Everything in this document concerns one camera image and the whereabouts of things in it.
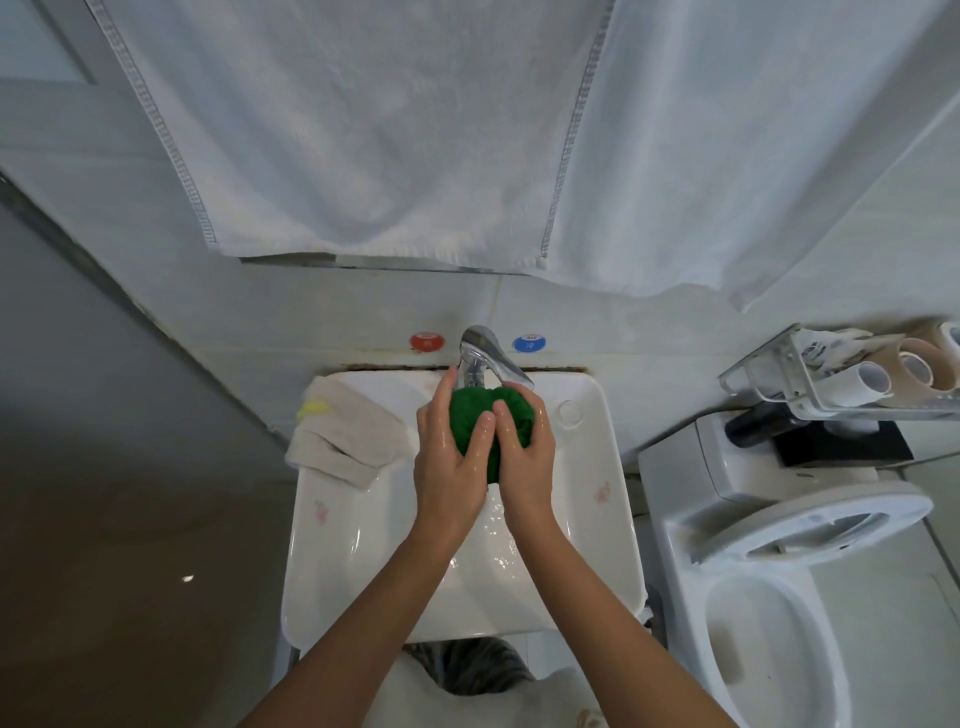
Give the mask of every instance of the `chrome faucet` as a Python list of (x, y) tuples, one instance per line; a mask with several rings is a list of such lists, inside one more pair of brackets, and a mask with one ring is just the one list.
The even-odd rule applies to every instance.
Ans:
[(457, 367), (454, 389), (484, 386), (484, 370), (488, 367), (501, 382), (512, 381), (534, 388), (530, 377), (500, 348), (500, 342), (491, 330), (487, 327), (470, 327), (460, 337), (460, 366)]

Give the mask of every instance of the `sink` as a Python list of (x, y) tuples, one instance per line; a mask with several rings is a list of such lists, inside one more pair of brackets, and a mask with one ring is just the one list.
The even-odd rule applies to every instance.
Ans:
[[(419, 448), (416, 411), (439, 372), (344, 372), (340, 382), (407, 425)], [(487, 386), (499, 382), (487, 372)], [(531, 374), (557, 439), (553, 509), (566, 537), (617, 597), (637, 614), (645, 591), (627, 489), (603, 392), (585, 374)], [(387, 562), (417, 510), (413, 460), (389, 466), (367, 492), (300, 469), (283, 588), (283, 634), (308, 649)], [(499, 487), (487, 502), (409, 642), (554, 628), (503, 519)]]

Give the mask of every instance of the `left hand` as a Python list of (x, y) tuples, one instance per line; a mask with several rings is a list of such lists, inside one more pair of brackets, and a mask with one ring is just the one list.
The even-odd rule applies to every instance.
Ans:
[(464, 542), (487, 498), (487, 459), (496, 432), (492, 412), (477, 420), (466, 455), (450, 431), (450, 396), (456, 370), (450, 367), (433, 400), (417, 410), (420, 452), (414, 461), (417, 517), (411, 534), (421, 534), (452, 557)]

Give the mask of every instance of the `beige cloth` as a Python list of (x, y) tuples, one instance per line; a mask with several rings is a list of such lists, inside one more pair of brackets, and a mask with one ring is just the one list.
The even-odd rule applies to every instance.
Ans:
[(380, 468), (414, 455), (406, 425), (336, 379), (318, 376), (303, 393), (286, 459), (366, 490)]

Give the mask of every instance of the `green cloth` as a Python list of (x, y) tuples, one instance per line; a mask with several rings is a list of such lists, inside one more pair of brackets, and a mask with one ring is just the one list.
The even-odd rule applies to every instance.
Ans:
[[(530, 435), (534, 431), (534, 408), (527, 403), (523, 395), (510, 387), (465, 387), (455, 391), (450, 398), (450, 431), (453, 432), (453, 440), (461, 454), (467, 454), (470, 435), (473, 434), (480, 413), (493, 411), (493, 403), (497, 400), (507, 402), (510, 414), (514, 416), (516, 437), (520, 444), (525, 448), (530, 445)], [(500, 442), (494, 437), (490, 459), (487, 461), (487, 482), (495, 483), (499, 479)]]

